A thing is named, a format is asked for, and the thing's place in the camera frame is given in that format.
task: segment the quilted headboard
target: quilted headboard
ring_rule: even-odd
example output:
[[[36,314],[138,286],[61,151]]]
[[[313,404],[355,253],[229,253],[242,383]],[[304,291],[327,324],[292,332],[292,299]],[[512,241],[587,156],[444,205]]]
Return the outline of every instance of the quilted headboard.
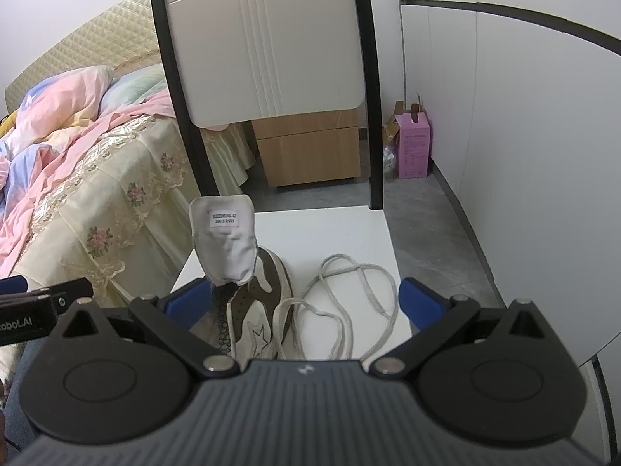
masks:
[[[106,64],[117,76],[160,63],[150,0],[124,0],[58,42],[24,70],[4,92],[16,110],[41,80],[75,68]]]

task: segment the logo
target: logo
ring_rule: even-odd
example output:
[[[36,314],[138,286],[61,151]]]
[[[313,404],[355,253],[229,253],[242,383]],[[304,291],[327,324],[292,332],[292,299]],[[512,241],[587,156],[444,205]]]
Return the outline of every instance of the logo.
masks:
[[[250,329],[250,350],[252,351],[250,358],[262,358],[263,350],[269,345],[263,324],[253,324],[248,321],[248,326]]]
[[[27,327],[32,325],[32,317],[24,317],[24,320],[13,320],[8,322],[5,320],[0,323],[0,331],[11,331],[12,329],[20,329],[21,327]]]
[[[300,375],[308,375],[309,373],[312,373],[314,371],[315,368],[313,368],[310,364],[307,364],[297,369],[297,373],[299,373]]]

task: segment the pillow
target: pillow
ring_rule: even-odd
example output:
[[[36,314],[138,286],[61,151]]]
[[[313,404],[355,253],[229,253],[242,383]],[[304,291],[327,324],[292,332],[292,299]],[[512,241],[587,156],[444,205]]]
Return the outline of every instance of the pillow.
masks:
[[[141,68],[114,80],[101,100],[99,116],[142,103],[153,94],[166,89],[166,76],[161,63]]]
[[[97,119],[113,74],[109,66],[89,66],[50,77],[30,89],[17,110],[15,129],[4,138],[9,159],[56,130],[90,125]]]
[[[4,119],[0,123],[0,136],[4,136],[9,130],[15,126],[15,119],[17,118],[17,111],[14,111],[10,116]]]

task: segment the lace bedspread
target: lace bedspread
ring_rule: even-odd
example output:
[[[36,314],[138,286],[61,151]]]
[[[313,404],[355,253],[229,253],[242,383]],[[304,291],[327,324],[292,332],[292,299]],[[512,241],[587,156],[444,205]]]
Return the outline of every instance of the lace bedspread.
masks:
[[[231,125],[203,140],[221,194],[238,194],[254,158]],[[37,207],[15,274],[29,289],[82,276],[100,306],[167,294],[191,250],[189,203],[199,196],[176,120],[143,116],[101,136]],[[21,347],[0,348],[10,384]]]

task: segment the blue gripper pad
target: blue gripper pad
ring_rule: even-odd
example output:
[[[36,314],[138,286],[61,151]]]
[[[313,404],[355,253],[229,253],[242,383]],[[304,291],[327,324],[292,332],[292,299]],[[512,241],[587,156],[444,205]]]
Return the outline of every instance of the blue gripper pad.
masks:
[[[195,278],[182,288],[158,301],[157,307],[177,324],[190,329],[212,304],[213,284],[206,278]]]
[[[0,294],[21,294],[28,292],[28,283],[21,275],[0,279]]]
[[[412,277],[399,285],[399,306],[419,331],[441,319],[450,308],[450,301]]]

